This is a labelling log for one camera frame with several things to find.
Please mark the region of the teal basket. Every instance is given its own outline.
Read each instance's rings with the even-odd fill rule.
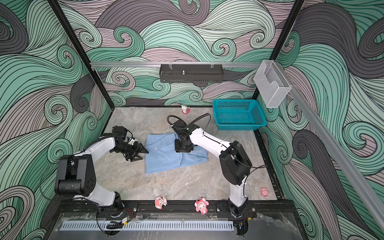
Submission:
[[[216,99],[213,108],[219,130],[256,130],[266,125],[265,115],[256,100]]]

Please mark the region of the folded blue shirt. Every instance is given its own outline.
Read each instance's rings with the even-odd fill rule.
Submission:
[[[145,148],[145,173],[162,172],[178,167],[187,167],[208,161],[207,151],[194,147],[190,153],[176,152],[175,139],[177,134],[148,134]]]

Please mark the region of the gray marble surface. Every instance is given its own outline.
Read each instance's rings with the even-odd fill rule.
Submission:
[[[181,108],[116,108],[105,132],[111,132],[116,125],[124,126],[145,145],[148,134],[173,131],[167,123],[168,115],[179,116],[189,123],[204,113],[212,116],[206,129],[209,134],[229,142],[239,141],[254,167],[264,164],[253,131],[219,131],[212,108],[192,108],[187,115],[181,113]],[[208,120],[206,117],[196,124],[204,128]],[[228,199],[229,182],[222,174],[219,159],[211,153],[208,159],[208,162],[190,167],[145,174],[144,160],[127,162],[121,153],[107,153],[94,167],[97,182],[108,190],[119,192],[123,200],[152,200],[160,195],[167,196],[168,200]],[[262,187],[267,188],[267,197],[260,194]],[[257,169],[248,177],[245,194],[251,200],[276,200],[265,168]]]

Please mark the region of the pink pig toy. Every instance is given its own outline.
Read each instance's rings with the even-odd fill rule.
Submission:
[[[156,198],[155,200],[155,207],[158,208],[158,209],[162,209],[163,208],[163,205],[166,206],[167,205],[167,199],[166,197],[164,198],[161,198],[160,196]]]
[[[195,207],[196,211],[200,211],[201,214],[206,214],[208,212],[207,206],[209,205],[209,202],[205,200],[205,198],[200,198],[199,201],[196,200]]]

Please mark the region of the patterned wall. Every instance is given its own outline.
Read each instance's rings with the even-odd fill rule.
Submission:
[[[307,5],[278,61],[384,200],[383,29],[382,0]],[[264,112],[260,132],[309,239],[384,239],[291,96]]]
[[[91,61],[268,59],[294,0],[60,0]],[[223,83],[161,83],[159,68],[99,68],[117,106],[212,105],[251,98],[255,69],[225,69]]]
[[[1,239],[44,237],[57,203],[42,173],[52,198],[51,163],[95,140],[110,111],[47,1],[0,0]]]

